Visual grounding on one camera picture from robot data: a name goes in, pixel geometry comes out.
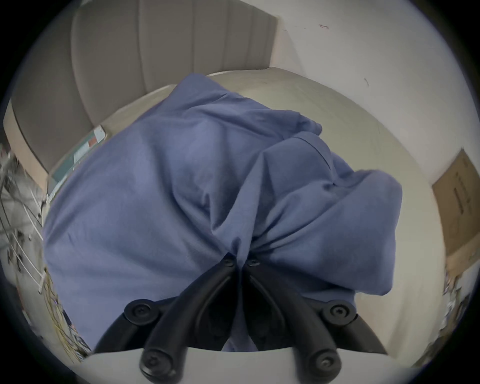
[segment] black plastic arm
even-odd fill
[[[317,313],[307,301],[290,287],[270,266],[255,259],[247,260],[243,267],[243,289],[251,284],[285,319],[292,334],[292,344],[297,352],[297,371],[303,383],[328,383],[341,368],[336,344]],[[282,334],[282,320],[278,333]]]
[[[94,353],[120,352],[143,348],[158,319],[175,298],[161,301],[134,300],[112,323],[95,347]]]
[[[202,338],[202,319],[208,316],[209,308],[226,290],[230,292],[228,299],[233,303],[233,311],[226,316],[225,326],[212,330],[214,333],[219,331],[218,337],[225,343],[235,311],[237,298],[231,293],[237,293],[238,274],[236,261],[227,254],[173,301],[145,344],[140,359],[140,370],[145,377],[154,383],[176,383],[181,379],[188,345],[192,338]]]

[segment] wrinkled blue cloth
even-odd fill
[[[227,252],[318,300],[386,294],[401,187],[353,172],[321,130],[191,74],[86,158],[53,201],[44,256],[89,346],[127,303],[179,295]],[[255,350],[241,308],[224,350]]]

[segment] white wall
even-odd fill
[[[480,170],[480,123],[463,74],[407,0],[244,1],[281,18],[272,66],[327,85],[370,112],[430,183],[461,147]]]

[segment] black plastic bracket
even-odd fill
[[[154,383],[177,383],[182,376],[185,352],[189,345],[220,345],[228,340],[235,314],[238,267],[227,254],[217,265],[191,283],[170,305],[146,341],[140,370]],[[222,306],[228,297],[232,310],[222,321],[211,316],[210,309]],[[215,324],[208,329],[213,337],[202,333],[203,324]]]
[[[272,308],[271,318],[276,324],[271,330],[280,340],[290,339],[296,351],[297,374],[303,383],[328,383],[340,372],[341,361],[336,352],[336,344],[330,332],[318,314],[307,301],[285,283],[279,274],[270,266],[255,259],[247,260],[243,267],[243,289],[248,286],[257,289]],[[252,340],[255,337],[255,320],[251,313],[248,297],[244,296],[247,328]]]
[[[142,373],[154,383],[181,379],[187,347],[221,350],[233,324],[240,272],[227,254],[178,297],[134,300],[110,326],[95,353],[144,348]],[[242,270],[243,309],[260,351],[293,347],[300,382],[328,383],[341,369],[336,349],[386,354],[355,307],[342,300],[302,297],[256,259]]]

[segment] screw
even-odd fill
[[[330,368],[333,364],[333,360],[329,357],[320,361],[320,367],[322,368]]]
[[[256,267],[257,265],[260,265],[260,263],[256,259],[250,259],[250,260],[247,260],[247,265],[249,267]]]
[[[333,316],[338,316],[338,317],[347,317],[348,316],[348,308],[344,307],[343,305],[335,305],[332,307],[330,310],[330,313]]]
[[[136,317],[145,317],[150,313],[150,307],[145,304],[137,305],[133,309],[133,315]]]

